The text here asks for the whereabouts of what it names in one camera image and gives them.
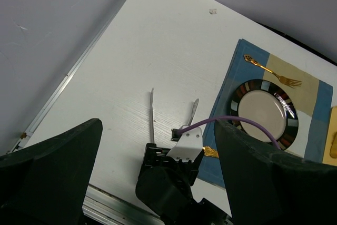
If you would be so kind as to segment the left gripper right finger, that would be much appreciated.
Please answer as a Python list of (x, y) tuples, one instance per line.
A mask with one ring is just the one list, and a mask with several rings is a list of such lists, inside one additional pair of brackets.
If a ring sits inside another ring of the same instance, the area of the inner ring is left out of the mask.
[(225, 121), (216, 148), (234, 224), (336, 224), (336, 167), (261, 142)]

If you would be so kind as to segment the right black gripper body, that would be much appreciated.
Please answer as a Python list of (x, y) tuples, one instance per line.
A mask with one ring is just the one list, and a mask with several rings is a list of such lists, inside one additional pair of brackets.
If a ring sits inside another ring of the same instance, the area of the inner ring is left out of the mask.
[(135, 194), (160, 217), (179, 217), (192, 203), (191, 186), (199, 172), (204, 152), (201, 151), (193, 162), (183, 162), (168, 156), (169, 151), (154, 143), (145, 146)]

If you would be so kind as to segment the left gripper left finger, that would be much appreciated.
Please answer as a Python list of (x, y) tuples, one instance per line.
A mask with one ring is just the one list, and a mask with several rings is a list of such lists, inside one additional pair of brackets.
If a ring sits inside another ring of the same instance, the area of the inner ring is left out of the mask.
[(86, 224), (82, 210), (103, 132), (90, 119), (1, 156), (1, 224)]

